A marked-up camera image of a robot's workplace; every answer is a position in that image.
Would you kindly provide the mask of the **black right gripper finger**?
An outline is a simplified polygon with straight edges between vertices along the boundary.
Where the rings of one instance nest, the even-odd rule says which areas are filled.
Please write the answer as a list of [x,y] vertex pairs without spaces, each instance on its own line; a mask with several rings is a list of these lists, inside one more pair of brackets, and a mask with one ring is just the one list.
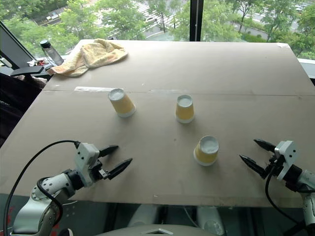
[[257,143],[261,148],[263,148],[266,151],[274,152],[276,146],[272,143],[269,143],[262,139],[254,139],[254,142]]
[[251,158],[244,156],[244,155],[239,155],[240,158],[243,160],[243,162],[252,170],[254,170],[262,179],[265,179],[267,174],[264,168],[261,166],[257,165],[254,160]]

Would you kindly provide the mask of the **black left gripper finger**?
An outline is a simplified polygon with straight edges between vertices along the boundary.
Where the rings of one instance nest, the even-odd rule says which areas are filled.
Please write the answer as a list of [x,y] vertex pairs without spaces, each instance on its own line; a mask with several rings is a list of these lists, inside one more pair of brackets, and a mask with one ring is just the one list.
[[108,173],[108,179],[113,179],[113,178],[117,177],[119,174],[121,174],[130,165],[130,163],[132,161],[133,161],[133,159],[130,158],[130,159],[127,159],[127,160],[119,163],[114,169],[112,169]]
[[99,157],[105,157],[107,155],[112,154],[115,150],[119,148],[118,145],[110,145],[99,151]]

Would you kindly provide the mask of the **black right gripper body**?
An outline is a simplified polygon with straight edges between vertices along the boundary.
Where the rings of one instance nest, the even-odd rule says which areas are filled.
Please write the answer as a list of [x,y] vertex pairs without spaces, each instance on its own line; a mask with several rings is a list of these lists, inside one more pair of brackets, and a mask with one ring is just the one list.
[[269,175],[279,175],[284,168],[285,156],[282,154],[273,153],[271,158],[269,159],[269,164],[265,168],[265,174]]

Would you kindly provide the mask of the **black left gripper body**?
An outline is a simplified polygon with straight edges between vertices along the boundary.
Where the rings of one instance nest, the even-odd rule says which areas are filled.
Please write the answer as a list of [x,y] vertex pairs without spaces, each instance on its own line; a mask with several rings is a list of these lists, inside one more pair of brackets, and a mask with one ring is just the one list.
[[109,174],[108,171],[102,168],[102,163],[99,159],[95,161],[95,163],[90,168],[90,176],[93,181],[99,181],[102,179],[107,179]]

